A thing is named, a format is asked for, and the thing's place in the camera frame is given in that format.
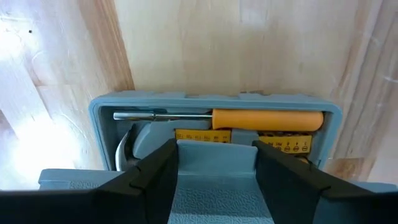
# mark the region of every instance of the gray plastic case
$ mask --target gray plastic case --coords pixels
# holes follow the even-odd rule
[[[213,108],[322,111],[324,123],[313,136],[308,157],[320,168],[325,164],[341,122],[339,107],[305,95],[110,93],[94,99],[89,107],[99,153],[107,171],[43,170],[40,189],[90,189],[121,173],[112,171],[115,170],[115,152],[133,121],[115,121],[114,111],[156,109],[170,113],[207,113]],[[140,133],[146,133],[136,136],[134,141],[144,146],[145,150],[133,152],[141,159],[172,138],[174,128],[210,127],[209,121],[139,121],[136,124]],[[234,129],[232,137],[234,144],[177,141],[178,181],[169,223],[273,223],[255,179],[257,148],[252,147],[251,142],[258,136],[254,131]]]
[[[213,108],[322,111],[324,122],[321,128],[313,135],[312,150],[308,157],[319,168],[325,165],[342,118],[342,112],[338,106],[329,101],[305,95],[242,93],[238,96],[188,96],[185,93],[179,92],[154,93],[146,91],[110,93],[95,98],[89,107],[91,122],[94,127],[104,168],[106,170],[116,170],[114,161],[116,148],[132,124],[132,121],[115,121],[113,119],[114,111],[157,109],[166,110],[169,113],[207,113]],[[161,136],[167,136],[167,138],[152,138],[150,144],[147,146],[157,149],[169,137],[174,136],[174,133],[167,132]],[[141,154],[141,157],[137,154],[134,155],[142,159],[142,156],[145,154]]]

